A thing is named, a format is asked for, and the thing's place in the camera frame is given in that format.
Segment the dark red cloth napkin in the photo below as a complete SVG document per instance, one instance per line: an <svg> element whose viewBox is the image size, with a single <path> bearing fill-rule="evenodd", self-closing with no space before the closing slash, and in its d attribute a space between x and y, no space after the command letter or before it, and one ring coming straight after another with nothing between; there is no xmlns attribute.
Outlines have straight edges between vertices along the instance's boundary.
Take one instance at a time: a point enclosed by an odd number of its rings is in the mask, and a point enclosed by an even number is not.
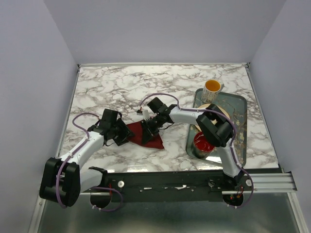
<svg viewBox="0 0 311 233"><path fill-rule="evenodd" d="M139 121L134 122L134 123L129 123L127 124L127 127L134 133L134 136L128 138L130 142L135 143L145 148L152 148L152 149L159 149L159 150L164 149L163 141L160 135L154 136L150 141L148 141L145 144L142 143L143 132L142 132L141 123Z"/></svg>

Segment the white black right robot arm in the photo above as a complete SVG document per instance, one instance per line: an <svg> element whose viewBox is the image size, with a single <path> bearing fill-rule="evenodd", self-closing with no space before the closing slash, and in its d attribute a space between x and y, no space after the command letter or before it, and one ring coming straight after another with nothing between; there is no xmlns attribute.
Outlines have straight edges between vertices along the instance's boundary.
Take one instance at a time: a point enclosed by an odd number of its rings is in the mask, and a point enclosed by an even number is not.
<svg viewBox="0 0 311 233"><path fill-rule="evenodd" d="M223 165L224 186L235 190L241 185L244 172L233 146L236 128L217 105L210 104L207 108L180 108L176 104L169 107L163 104L153 107L152 110L156 115L140 122L143 144L158 135L159 129L165 123L197 125L207 142L217 148Z"/></svg>

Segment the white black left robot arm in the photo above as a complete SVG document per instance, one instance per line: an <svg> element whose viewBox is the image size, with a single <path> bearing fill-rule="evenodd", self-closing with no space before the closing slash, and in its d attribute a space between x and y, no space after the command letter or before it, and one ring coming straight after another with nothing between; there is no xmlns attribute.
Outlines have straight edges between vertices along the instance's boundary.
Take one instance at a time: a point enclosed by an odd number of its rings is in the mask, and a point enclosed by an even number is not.
<svg viewBox="0 0 311 233"><path fill-rule="evenodd" d="M62 208L67 208L88 189L102 192L110 188L107 170L90 167L82 173L81 168L91 155L106 146L108 140L112 139L117 146L121 146L135 134L120 118L107 125L100 125L101 123L98 120L84 129L86 136L65 155L46 161L39 190L42 199L57 202Z"/></svg>

